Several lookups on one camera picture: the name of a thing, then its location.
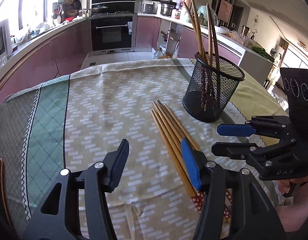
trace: countertop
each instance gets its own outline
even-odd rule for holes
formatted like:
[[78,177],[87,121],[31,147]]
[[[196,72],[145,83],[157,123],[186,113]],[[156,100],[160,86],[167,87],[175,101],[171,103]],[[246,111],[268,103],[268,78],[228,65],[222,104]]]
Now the countertop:
[[[193,25],[191,23],[181,21],[178,19],[173,19],[171,17],[163,16],[163,15],[157,15],[157,14],[145,14],[145,13],[138,13],[137,16],[144,16],[144,17],[156,17],[156,18],[161,18],[167,21],[175,22],[179,25],[183,25],[185,27],[188,27],[190,29],[193,29]],[[7,63],[3,66],[0,66],[0,80],[4,77],[4,75],[22,58],[24,57],[27,53],[29,53],[31,50],[33,50],[36,46],[40,45],[50,37],[56,35],[57,33],[60,33],[64,31],[65,29],[78,24],[80,22],[83,22],[85,20],[91,20],[91,19],[96,19],[96,18],[101,18],[101,17],[111,17],[109,15],[105,16],[95,16],[95,17],[88,17],[88,18],[83,18],[77,21],[73,21],[70,23],[67,23],[65,25],[60,25],[56,28],[53,28],[46,33],[43,33],[42,35],[39,35],[38,37],[26,42],[25,44],[21,45],[18,47],[18,49],[13,52],[10,56],[7,58]],[[201,28],[201,32],[205,35],[208,36],[208,29],[207,28]],[[233,54],[237,55],[238,57],[242,57],[246,51],[249,51],[252,54],[257,55],[258,57],[261,57],[259,54],[256,52],[252,51],[251,49],[248,49],[244,47],[243,45],[237,43],[236,41],[232,40],[231,38],[221,35],[221,34],[216,34],[217,37],[217,42],[225,45],[229,51],[231,51]]]
[[[178,20],[178,19],[173,19],[171,17],[167,17],[167,16],[163,16],[163,15],[138,13],[137,16],[157,17],[157,18],[161,18],[161,19],[164,19],[164,20],[167,20],[167,21],[175,22],[177,24],[180,24],[180,25],[183,25],[183,26],[186,26],[186,27],[189,27],[189,28],[193,29],[193,25],[191,23],[188,23],[188,22],[185,22],[185,21],[181,21],[181,20]],[[208,36],[208,28],[207,27],[201,28],[201,32],[205,36]],[[255,54],[255,55],[259,56],[259,57],[262,57],[258,53],[254,52],[253,50],[251,50],[251,49],[243,46],[242,44],[239,44],[238,42],[232,40],[230,37],[227,37],[225,35],[218,34],[218,33],[216,34],[216,37],[217,37],[217,41],[218,42],[226,44],[231,49],[236,50],[236,52],[238,52],[240,57],[245,53],[245,51],[249,51],[252,54]]]

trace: mesh cup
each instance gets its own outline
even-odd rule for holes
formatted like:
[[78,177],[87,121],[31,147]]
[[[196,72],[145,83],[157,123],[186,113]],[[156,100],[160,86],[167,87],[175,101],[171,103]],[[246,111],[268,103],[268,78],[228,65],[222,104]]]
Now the mesh cup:
[[244,72],[229,60],[219,57],[219,71],[216,69],[215,54],[213,64],[205,64],[195,54],[196,64],[183,97],[185,110],[202,122],[216,121],[235,92],[240,81],[245,79]]

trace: table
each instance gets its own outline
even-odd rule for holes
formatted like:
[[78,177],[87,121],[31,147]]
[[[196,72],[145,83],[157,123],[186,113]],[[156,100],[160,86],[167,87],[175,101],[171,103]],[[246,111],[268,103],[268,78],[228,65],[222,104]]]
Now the table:
[[[191,239],[199,213],[162,143],[150,109],[167,103],[209,160],[238,171],[245,161],[216,157],[217,141],[276,143],[272,138],[222,137],[220,123],[244,123],[252,115],[286,115],[247,73],[214,123],[192,118],[182,97],[195,61],[162,59],[99,65],[9,96],[0,107],[0,157],[5,163],[7,208],[20,236],[51,181],[64,167],[88,168],[126,138],[130,154],[121,182],[107,194],[118,239]],[[277,204],[273,182],[261,186]],[[84,192],[79,195],[81,231],[88,236]],[[223,224],[223,232],[229,225]]]

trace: tiled floor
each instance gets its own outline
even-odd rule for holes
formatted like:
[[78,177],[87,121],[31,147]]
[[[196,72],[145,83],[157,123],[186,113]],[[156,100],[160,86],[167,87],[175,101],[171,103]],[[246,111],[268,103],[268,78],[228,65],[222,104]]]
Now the tiled floor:
[[126,62],[134,60],[150,60],[153,59],[152,52],[123,52],[123,53],[113,53],[113,54],[104,54],[104,55],[95,55],[87,58],[84,68],[90,66],[116,63],[116,62]]

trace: doorway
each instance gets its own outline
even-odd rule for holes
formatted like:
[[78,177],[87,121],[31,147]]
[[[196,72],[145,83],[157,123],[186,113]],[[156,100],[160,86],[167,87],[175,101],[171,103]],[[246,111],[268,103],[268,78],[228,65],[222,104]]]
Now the doorway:
[[243,15],[244,7],[235,5],[233,8],[233,13],[232,13],[232,21],[231,24],[235,24],[234,31],[239,32],[239,24],[241,23],[241,17]]

